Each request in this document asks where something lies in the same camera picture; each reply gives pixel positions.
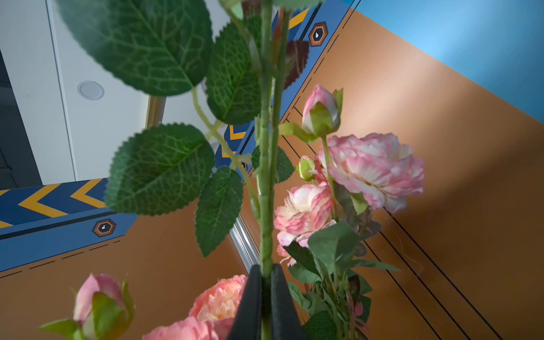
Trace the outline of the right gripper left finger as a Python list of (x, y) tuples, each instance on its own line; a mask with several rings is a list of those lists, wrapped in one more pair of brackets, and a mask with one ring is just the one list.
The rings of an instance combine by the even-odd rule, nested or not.
[(262, 325), (262, 275), (258, 264), (249, 272), (242, 300), (227, 340), (260, 340)]

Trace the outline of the pink multi bloom stem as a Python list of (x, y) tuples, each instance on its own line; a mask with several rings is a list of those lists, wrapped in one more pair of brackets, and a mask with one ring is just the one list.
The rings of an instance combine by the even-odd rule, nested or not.
[(198, 97), (207, 130), (149, 127), (113, 156), (105, 204), (156, 216), (196, 203), (196, 238), (209, 255), (232, 229), (244, 195), (261, 228), (261, 338), (271, 334), (273, 197), (292, 174), (279, 148), (283, 92), (304, 72), (310, 46), (289, 38), (314, 1), (221, 1), (229, 21), (213, 34), (204, 1), (59, 1), (81, 48), (124, 84), (163, 99)]

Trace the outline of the peach double bloom stem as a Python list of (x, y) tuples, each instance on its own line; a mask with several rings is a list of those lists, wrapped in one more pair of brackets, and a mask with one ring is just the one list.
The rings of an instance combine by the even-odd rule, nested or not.
[[(158, 324), (146, 327), (143, 339), (226, 339), (232, 329), (248, 277), (220, 279), (190, 308), (178, 300), (152, 303)], [(120, 339), (135, 321), (137, 305), (127, 281), (106, 274), (90, 274), (75, 294), (71, 317), (41, 324), (42, 332), (64, 339)]]

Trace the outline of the pale pink double stem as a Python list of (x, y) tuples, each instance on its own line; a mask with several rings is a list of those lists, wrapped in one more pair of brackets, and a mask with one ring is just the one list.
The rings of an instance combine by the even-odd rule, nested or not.
[(367, 339), (371, 286), (360, 268), (391, 271), (366, 258), (365, 241), (381, 231), (375, 211), (402, 211), (424, 190), (424, 163), (392, 133), (340, 137), (343, 93), (315, 86), (300, 123), (280, 134), (320, 141), (314, 157), (301, 157), (303, 185), (276, 209), (278, 253), (295, 279), (289, 289), (308, 313), (309, 339)]

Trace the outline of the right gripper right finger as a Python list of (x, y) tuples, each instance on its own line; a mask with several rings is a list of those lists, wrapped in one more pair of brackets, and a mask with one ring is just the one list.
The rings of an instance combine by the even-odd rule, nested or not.
[(288, 282), (279, 264), (273, 265), (271, 273), (271, 334), (274, 340), (304, 340)]

